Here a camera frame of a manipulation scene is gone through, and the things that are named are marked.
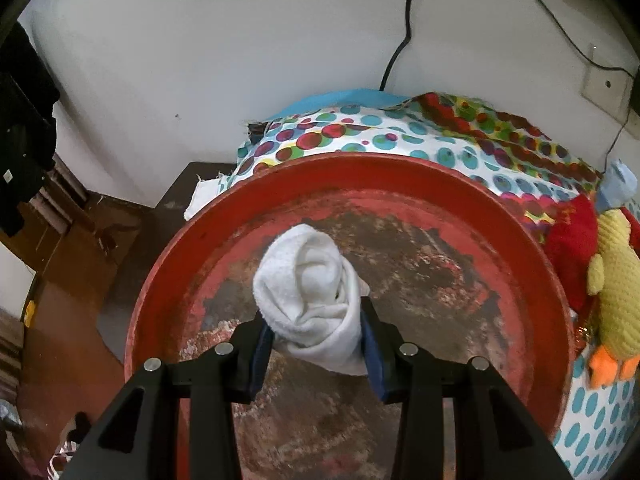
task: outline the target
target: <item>wall socket plate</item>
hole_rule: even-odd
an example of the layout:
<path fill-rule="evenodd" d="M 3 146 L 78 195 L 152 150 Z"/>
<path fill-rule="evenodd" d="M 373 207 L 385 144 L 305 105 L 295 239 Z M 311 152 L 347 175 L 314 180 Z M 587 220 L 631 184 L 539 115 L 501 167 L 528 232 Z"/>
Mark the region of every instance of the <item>wall socket plate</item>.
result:
<path fill-rule="evenodd" d="M 589 46 L 588 55 L 600 65 L 611 66 L 596 46 Z M 580 94 L 622 124 L 626 120 L 632 86 L 633 81 L 625 72 L 602 70 L 588 64 Z"/>

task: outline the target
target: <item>metal screw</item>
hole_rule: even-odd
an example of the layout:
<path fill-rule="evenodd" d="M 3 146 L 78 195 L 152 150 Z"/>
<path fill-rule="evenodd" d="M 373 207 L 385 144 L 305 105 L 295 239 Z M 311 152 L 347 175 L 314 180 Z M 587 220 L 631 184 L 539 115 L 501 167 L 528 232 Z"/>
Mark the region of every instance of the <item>metal screw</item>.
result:
<path fill-rule="evenodd" d="M 147 372 L 155 372 L 162 366 L 162 361 L 157 357 L 150 357 L 145 361 L 145 370 Z"/>
<path fill-rule="evenodd" d="M 489 367 L 489 361 L 488 359 L 478 355 L 471 359 L 471 365 L 476 370 L 480 370 L 481 372 L 483 372 Z"/>
<path fill-rule="evenodd" d="M 418 353 L 418 347 L 413 343 L 402 343 L 399 350 L 402 355 L 406 355 L 409 357 Z"/>
<path fill-rule="evenodd" d="M 233 351 L 234 346 L 229 341 L 225 341 L 216 345 L 216 354 L 218 355 L 231 354 L 231 352 Z"/>

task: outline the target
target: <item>red stuffed toy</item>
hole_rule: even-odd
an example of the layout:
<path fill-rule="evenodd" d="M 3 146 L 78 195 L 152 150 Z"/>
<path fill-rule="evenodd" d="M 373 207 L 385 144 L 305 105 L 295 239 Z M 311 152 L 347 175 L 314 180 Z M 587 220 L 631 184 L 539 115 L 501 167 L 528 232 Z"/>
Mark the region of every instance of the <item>red stuffed toy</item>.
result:
<path fill-rule="evenodd" d="M 587 269 L 597 244 L 598 223 L 591 201 L 578 195 L 559 204 L 556 223 L 549 229 L 544 251 L 560 279 L 569 306 L 578 314 L 590 300 Z"/>

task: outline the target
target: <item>polka dot fabric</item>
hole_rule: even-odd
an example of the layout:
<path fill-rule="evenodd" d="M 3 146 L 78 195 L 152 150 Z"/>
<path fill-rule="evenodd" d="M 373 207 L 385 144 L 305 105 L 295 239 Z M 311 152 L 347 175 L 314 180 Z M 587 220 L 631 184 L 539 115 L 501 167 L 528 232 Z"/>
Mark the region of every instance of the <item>polka dot fabric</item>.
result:
<path fill-rule="evenodd" d="M 556 204 L 594 189 L 598 173 L 521 117 L 486 103 L 424 94 L 379 110 L 330 107 L 271 122 L 238 150 L 227 187 L 268 168 L 325 152 L 395 153 L 432 160 L 499 195 L 542 240 Z"/>
<path fill-rule="evenodd" d="M 599 480 L 620 454 L 638 423 L 636 379 L 589 389 L 589 345 L 574 363 L 567 409 L 554 439 L 556 451 L 577 480 Z"/>
<path fill-rule="evenodd" d="M 288 160 L 338 151 L 413 156 L 457 170 L 498 195 L 540 241 L 554 222 L 556 205 L 592 191 L 600 177 L 526 119 L 479 100 L 432 92 L 383 110 L 330 107 L 273 121 L 260 142 L 238 149 L 238 168 L 223 185 Z M 635 202 L 629 209 L 640 214 Z M 578 480 L 606 473 L 639 418 L 636 380 L 588 390 L 585 358 L 591 351 L 585 349 L 575 362 L 554 439 Z"/>

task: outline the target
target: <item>rolled white towel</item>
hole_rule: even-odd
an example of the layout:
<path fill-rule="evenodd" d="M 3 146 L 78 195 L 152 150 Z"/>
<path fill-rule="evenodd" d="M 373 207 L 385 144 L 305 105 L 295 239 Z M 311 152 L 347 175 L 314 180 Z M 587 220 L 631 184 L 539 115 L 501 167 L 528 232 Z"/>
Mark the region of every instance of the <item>rolled white towel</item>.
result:
<path fill-rule="evenodd" d="M 360 297 L 369 285 L 331 237 L 306 224 L 280 235 L 254 276 L 254 298 L 279 352 L 332 372 L 366 375 Z"/>

